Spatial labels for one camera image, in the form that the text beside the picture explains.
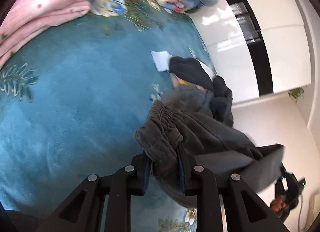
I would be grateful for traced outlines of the person's right hand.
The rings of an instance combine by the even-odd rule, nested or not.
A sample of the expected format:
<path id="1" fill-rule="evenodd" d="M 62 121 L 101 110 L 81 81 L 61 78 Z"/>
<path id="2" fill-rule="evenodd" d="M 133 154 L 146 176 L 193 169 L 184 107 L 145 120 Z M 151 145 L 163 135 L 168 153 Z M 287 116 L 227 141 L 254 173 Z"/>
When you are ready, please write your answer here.
<path id="1" fill-rule="evenodd" d="M 270 209 L 277 214 L 278 212 L 284 210 L 287 208 L 287 204 L 285 203 L 285 195 L 279 195 L 277 198 L 275 198 L 271 204 Z"/>

